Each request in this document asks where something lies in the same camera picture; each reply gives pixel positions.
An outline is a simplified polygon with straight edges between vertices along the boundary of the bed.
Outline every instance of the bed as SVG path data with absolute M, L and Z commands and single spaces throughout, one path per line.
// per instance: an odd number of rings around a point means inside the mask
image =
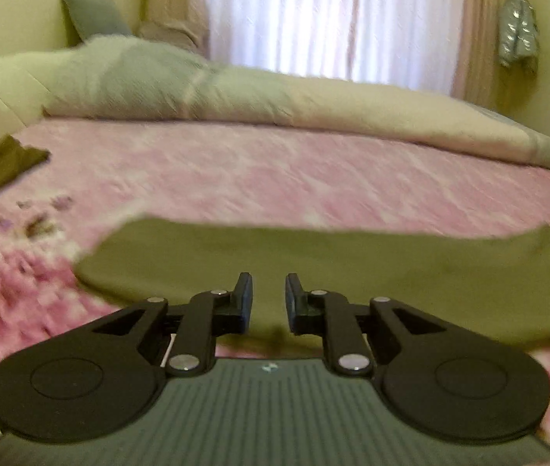
M 0 191 L 0 360 L 115 310 L 78 288 L 71 261 L 142 213 L 459 237 L 550 225 L 550 171 L 415 143 L 234 123 L 62 118 L 15 136 L 52 159 Z M 550 349 L 535 355 L 550 371 Z M 550 411 L 543 428 L 550 441 Z

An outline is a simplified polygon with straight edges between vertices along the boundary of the floral bedsheet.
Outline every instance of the floral bedsheet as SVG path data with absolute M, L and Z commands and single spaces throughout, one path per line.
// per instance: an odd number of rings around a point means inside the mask
M 142 213 L 462 237 L 550 224 L 550 171 L 412 143 L 234 124 L 62 119 L 15 136 L 51 158 L 0 191 L 0 360 L 114 310 L 77 288 L 70 264 Z M 534 355 L 550 373 L 550 350 Z M 550 441 L 550 409 L 543 429 Z

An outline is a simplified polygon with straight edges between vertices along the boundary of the curtain fold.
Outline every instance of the curtain fold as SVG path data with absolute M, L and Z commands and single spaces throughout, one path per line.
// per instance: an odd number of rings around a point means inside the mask
M 433 90 L 487 106 L 498 0 L 148 0 L 210 30 L 211 59 Z

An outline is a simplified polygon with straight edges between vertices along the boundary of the silver puffer jacket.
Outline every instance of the silver puffer jacket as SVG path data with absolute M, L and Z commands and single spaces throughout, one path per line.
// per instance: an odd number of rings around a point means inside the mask
M 528 0 L 506 0 L 500 10 L 500 63 L 518 62 L 538 70 L 538 26 Z

